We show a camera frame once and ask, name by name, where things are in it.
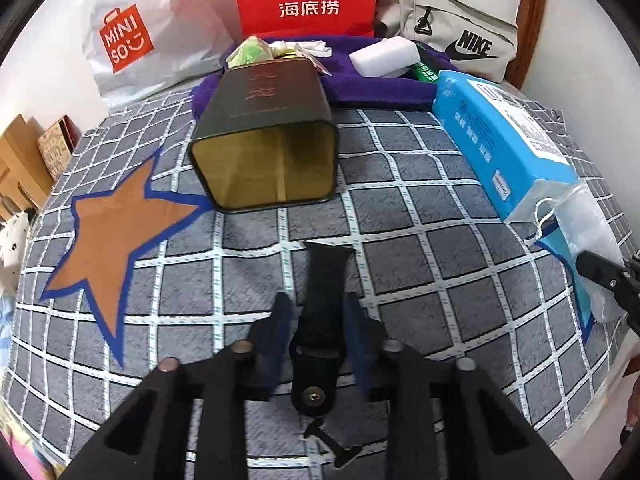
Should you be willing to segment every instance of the white wall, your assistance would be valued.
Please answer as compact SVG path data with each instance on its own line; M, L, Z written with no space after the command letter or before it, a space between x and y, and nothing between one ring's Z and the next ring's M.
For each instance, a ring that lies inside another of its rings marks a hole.
M241 39L236 0L209 0ZM519 0L465 0L513 21ZM0 66L0 131L18 114L43 128L69 115L84 132L107 115L81 50L78 0L46 0Z
M640 66L596 0L547 0L522 91L564 110L568 133L640 234Z

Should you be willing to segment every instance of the purple towel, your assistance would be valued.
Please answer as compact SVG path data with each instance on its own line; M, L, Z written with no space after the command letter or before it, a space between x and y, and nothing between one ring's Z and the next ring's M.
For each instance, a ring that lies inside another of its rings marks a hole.
M268 38L267 42L281 38ZM362 77L353 67L349 54L381 41L379 38L361 36L309 36L303 38L282 38L284 41L323 40L332 48L331 57L321 57L332 77L320 76L329 104L350 108L386 108L391 110L429 111L436 97L434 83L425 83L407 75L398 78ZM432 56L441 60L447 70L456 70L447 54L427 46ZM193 89L193 115L196 120L207 107L213 92L216 91L222 74L209 75L199 86Z

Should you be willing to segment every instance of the ear loop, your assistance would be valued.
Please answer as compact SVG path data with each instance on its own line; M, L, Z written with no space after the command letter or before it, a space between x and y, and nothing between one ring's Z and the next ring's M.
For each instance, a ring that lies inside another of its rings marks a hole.
M538 203L536 204L536 209L533 213L535 220L534 220L534 224L536 225L536 234L534 236L532 236L531 238L526 238L524 240L524 242L527 244L527 246L531 247L534 243L536 243L538 240L540 240L540 238L542 238L542 225L549 220L550 218L552 218L556 213L554 212L553 208L551 208L551 211L549 211L546 215L544 215L541 219L538 219L538 211L540 209L540 206L545 203L545 202L551 202L553 199L551 197L546 197L543 198L542 200L538 200Z

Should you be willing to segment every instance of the orange star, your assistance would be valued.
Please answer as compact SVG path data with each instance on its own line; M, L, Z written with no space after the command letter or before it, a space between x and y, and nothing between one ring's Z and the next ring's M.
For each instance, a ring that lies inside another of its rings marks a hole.
M84 288L109 343L122 364L124 313L136 259L210 210L205 196L151 189L159 152L116 189L73 199L76 239L49 278L41 300Z

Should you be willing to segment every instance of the blue cardboard box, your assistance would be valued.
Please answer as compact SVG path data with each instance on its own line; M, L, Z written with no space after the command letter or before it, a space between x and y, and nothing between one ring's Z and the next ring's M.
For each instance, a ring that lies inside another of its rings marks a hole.
M542 127L494 83L443 70L433 113L504 221L532 221L539 200L559 196L578 182Z

